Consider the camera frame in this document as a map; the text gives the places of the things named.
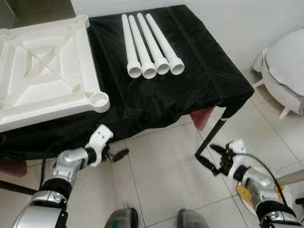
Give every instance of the chair leg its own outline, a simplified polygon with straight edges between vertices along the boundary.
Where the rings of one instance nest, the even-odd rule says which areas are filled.
[[[263,79],[261,79],[261,80],[259,80],[257,83],[255,83],[255,84],[253,85],[253,87],[256,88],[256,87],[259,87],[259,86],[261,86],[261,85],[263,85],[263,84],[264,84],[264,81],[263,81]]]
[[[287,116],[287,114],[289,113],[290,109],[285,107],[284,110],[281,112],[281,114],[279,115],[279,118],[281,120],[283,120],[285,118],[285,116]]]

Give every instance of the black plastic cover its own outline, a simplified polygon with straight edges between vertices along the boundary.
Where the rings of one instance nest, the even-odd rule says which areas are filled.
[[[150,13],[185,64],[180,75],[133,79],[127,58],[121,14],[90,18],[87,29],[99,85],[111,107],[67,116],[0,133],[0,156],[15,159],[56,157],[61,151],[85,146],[92,132],[105,124],[113,141],[148,128],[165,127],[181,115],[212,106],[230,107],[232,116],[254,90],[204,24],[185,6],[141,11]]]

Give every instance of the black cable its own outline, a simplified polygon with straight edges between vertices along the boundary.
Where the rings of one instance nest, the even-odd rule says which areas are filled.
[[[275,185],[276,185],[277,189],[279,190],[279,193],[280,193],[280,195],[281,195],[281,197],[282,197],[282,200],[283,200],[284,205],[285,205],[286,207],[288,207],[287,202],[286,202],[286,200],[285,200],[285,197],[284,197],[284,195],[283,195],[283,192],[282,192],[282,190],[281,190],[281,187],[280,187],[279,183],[277,182],[277,180],[276,180],[276,178],[274,177],[274,175],[272,174],[272,172],[267,168],[267,166],[266,166],[261,160],[259,160],[256,156],[254,156],[253,154],[250,154],[250,153],[233,153],[233,154],[234,154],[234,155],[249,156],[249,157],[251,157],[251,158],[257,160],[257,161],[258,161],[258,162],[259,162],[259,163],[260,163],[260,164],[269,172],[269,174],[271,175],[272,179],[273,179],[274,182],[275,182]]]

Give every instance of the white pipe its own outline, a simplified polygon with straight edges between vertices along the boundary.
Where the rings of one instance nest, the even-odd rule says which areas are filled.
[[[139,59],[141,60],[141,63],[142,63],[142,75],[147,79],[151,79],[156,75],[155,66],[154,66],[153,62],[151,62],[151,60],[150,60],[150,56],[144,45],[143,38],[138,30],[137,24],[132,15],[129,16],[129,22],[131,25],[131,30],[132,30],[133,37],[135,40]]]
[[[141,64],[137,60],[137,55],[136,55],[127,15],[125,14],[122,15],[122,21],[123,21],[123,36],[124,36],[125,50],[127,52],[127,60],[128,60],[128,65],[127,65],[128,74],[132,78],[137,78],[142,74],[142,68],[141,68]]]
[[[150,13],[148,13],[146,15],[146,18],[149,22],[149,25],[150,25],[158,43],[160,44],[160,46],[162,48],[163,53],[165,54],[167,60],[169,61],[171,73],[174,75],[181,74],[185,69],[185,66],[184,66],[182,60],[176,56],[172,47],[168,43],[166,37],[163,35],[162,31],[160,30],[160,28],[158,27],[158,25],[156,24],[156,22],[154,21],[154,19]]]
[[[290,173],[286,176],[279,177],[276,180],[281,186],[304,181],[304,170]]]
[[[154,65],[156,67],[157,73],[159,75],[164,75],[169,71],[169,63],[166,60],[166,58],[164,58],[162,56],[162,53],[160,51],[160,49],[157,46],[157,43],[155,42],[155,39],[146,23],[146,21],[143,18],[143,15],[141,13],[137,14],[137,18],[139,21],[139,24],[142,27],[142,32],[143,35],[147,41],[149,50],[151,52],[151,55],[153,57],[154,60]]]

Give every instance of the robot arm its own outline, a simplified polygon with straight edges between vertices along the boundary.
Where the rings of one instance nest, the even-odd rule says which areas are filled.
[[[203,156],[198,155],[196,158],[215,176],[223,173],[239,181],[250,192],[251,203],[262,228],[303,227],[296,219],[293,210],[279,200],[274,179],[242,165],[243,160],[237,156],[246,154],[242,140],[231,142],[226,145],[226,148],[217,145],[211,145],[211,148],[221,155],[219,169]]]
[[[67,201],[74,187],[79,170],[97,166],[102,151],[113,133],[101,125],[92,134],[85,148],[62,152],[41,189],[36,192],[17,217],[13,228],[65,228]]]

